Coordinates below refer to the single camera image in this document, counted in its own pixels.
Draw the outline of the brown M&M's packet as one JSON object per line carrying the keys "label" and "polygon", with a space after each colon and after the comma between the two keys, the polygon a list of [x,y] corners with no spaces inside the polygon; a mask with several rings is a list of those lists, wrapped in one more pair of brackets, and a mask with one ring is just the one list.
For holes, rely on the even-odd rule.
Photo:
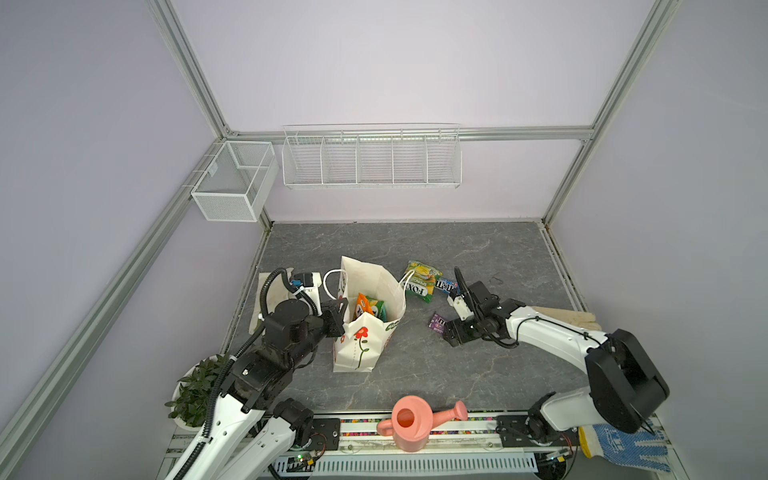
{"label": "brown M&M's packet", "polygon": [[429,320],[428,327],[439,335],[443,335],[445,332],[447,320],[437,312],[434,312]]}

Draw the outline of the green Fox's spring tea bag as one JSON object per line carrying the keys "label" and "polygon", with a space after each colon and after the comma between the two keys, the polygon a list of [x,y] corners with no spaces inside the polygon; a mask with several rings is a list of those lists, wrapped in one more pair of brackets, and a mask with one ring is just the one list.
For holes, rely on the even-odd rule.
{"label": "green Fox's spring tea bag", "polygon": [[366,298],[366,300],[368,305],[367,312],[386,323],[388,320],[386,303],[383,300],[373,298]]}

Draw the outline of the white paper gift bag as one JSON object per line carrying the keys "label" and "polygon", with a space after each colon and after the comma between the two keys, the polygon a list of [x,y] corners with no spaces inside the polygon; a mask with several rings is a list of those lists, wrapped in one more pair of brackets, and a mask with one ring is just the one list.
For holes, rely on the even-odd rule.
{"label": "white paper gift bag", "polygon": [[[348,301],[342,335],[333,343],[335,373],[369,373],[374,370],[406,312],[405,286],[410,273],[397,280],[386,268],[350,257],[341,258],[337,297]],[[365,311],[360,296],[384,302],[386,319]]]}

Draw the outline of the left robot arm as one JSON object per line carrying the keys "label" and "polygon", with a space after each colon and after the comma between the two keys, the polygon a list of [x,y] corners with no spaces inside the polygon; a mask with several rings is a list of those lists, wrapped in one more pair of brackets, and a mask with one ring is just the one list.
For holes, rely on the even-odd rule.
{"label": "left robot arm", "polygon": [[257,479],[292,447],[307,445],[313,412],[281,400],[320,343],[344,332],[345,298],[323,302],[318,272],[272,271],[259,292],[261,324],[215,379],[201,429],[170,479]]}

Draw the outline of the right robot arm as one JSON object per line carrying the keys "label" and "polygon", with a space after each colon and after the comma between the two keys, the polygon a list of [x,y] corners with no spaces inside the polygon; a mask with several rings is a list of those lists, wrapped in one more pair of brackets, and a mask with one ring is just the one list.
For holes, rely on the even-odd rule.
{"label": "right robot arm", "polygon": [[474,340],[505,349],[529,344],[586,374],[586,387],[546,394],[529,408],[523,433],[536,444],[601,424],[627,434],[649,432],[651,415],[670,395],[639,340],[626,330],[606,333],[568,324],[520,301],[501,300],[480,281],[460,282],[449,304],[458,314],[444,327],[443,339],[451,346]]}

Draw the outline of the green Fox's candy bag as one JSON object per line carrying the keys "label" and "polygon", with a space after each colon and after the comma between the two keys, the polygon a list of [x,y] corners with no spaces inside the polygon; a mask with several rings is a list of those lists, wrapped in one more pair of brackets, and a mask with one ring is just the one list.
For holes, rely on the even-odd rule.
{"label": "green Fox's candy bag", "polygon": [[443,273],[435,267],[420,261],[411,260],[405,269],[403,278],[406,280],[404,290],[406,294],[414,295],[420,300],[430,303],[436,288],[437,281]]}

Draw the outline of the blue M&M's packet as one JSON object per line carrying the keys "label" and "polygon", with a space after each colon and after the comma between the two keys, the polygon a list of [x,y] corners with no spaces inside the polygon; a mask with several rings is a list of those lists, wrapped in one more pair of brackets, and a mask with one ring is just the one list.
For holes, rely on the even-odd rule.
{"label": "blue M&M's packet", "polygon": [[455,298],[461,294],[459,284],[455,280],[448,278],[439,278],[435,282],[435,289],[446,294],[450,298]]}

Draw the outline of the beige work glove right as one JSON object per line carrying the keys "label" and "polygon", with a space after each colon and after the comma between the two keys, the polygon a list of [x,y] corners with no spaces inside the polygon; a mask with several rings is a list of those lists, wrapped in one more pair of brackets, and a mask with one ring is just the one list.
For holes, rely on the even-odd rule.
{"label": "beige work glove right", "polygon": [[596,316],[590,312],[565,310],[558,308],[533,306],[533,309],[540,315],[554,319],[556,321],[570,324],[574,327],[601,331],[601,325],[596,321]]}

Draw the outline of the small potted plant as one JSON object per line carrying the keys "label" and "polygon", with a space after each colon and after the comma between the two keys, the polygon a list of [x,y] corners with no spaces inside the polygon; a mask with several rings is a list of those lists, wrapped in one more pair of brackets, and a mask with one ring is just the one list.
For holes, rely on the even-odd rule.
{"label": "small potted plant", "polygon": [[204,358],[179,379],[171,399],[165,403],[168,417],[179,428],[195,431],[203,426],[214,382],[227,360],[222,354]]}

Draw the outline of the pink watering can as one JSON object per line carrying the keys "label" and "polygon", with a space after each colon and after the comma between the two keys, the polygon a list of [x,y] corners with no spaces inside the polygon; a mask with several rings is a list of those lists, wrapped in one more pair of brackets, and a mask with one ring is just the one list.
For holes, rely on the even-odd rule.
{"label": "pink watering can", "polygon": [[414,453],[427,445],[434,428],[468,418],[467,407],[462,401],[457,401],[449,410],[434,412],[426,400],[411,395],[395,403],[391,417],[380,421],[376,431],[380,436],[391,437],[400,450]]}

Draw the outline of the white mesh box basket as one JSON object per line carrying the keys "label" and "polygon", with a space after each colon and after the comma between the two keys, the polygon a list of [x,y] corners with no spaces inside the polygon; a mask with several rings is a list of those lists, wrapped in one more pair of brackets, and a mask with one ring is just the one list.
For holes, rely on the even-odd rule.
{"label": "white mesh box basket", "polygon": [[279,173],[271,142],[225,141],[192,190],[206,220],[258,222]]}

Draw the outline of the white blue dotted glove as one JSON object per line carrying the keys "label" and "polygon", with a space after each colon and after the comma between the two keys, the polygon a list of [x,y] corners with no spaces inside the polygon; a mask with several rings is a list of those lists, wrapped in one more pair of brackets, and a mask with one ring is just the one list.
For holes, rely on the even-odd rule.
{"label": "white blue dotted glove", "polygon": [[601,457],[621,467],[671,472],[667,462],[667,438],[659,429],[653,429],[652,433],[641,429],[628,434],[608,424],[599,424],[580,427],[578,435],[587,458]]}

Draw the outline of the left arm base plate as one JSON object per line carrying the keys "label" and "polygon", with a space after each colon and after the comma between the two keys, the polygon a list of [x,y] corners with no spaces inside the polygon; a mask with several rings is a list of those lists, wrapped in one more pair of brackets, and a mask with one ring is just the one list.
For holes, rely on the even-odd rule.
{"label": "left arm base plate", "polygon": [[309,436],[293,447],[295,451],[336,451],[341,440],[341,419],[338,417],[316,418],[312,421]]}

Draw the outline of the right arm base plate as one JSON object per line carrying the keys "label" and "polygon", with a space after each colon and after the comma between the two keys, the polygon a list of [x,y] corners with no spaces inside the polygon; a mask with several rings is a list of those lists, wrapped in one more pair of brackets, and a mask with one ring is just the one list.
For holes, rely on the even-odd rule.
{"label": "right arm base plate", "polygon": [[578,432],[570,429],[557,432],[539,417],[527,414],[499,415],[495,432],[503,447],[577,447]]}

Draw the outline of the white vented rail cover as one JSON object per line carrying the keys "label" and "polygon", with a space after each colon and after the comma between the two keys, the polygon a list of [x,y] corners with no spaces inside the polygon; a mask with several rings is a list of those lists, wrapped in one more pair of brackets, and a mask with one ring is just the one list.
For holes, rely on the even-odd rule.
{"label": "white vented rail cover", "polygon": [[437,477],[493,473],[537,473],[533,453],[472,453],[415,455],[332,455],[313,466],[302,466],[298,457],[281,457],[273,468],[285,478]]}

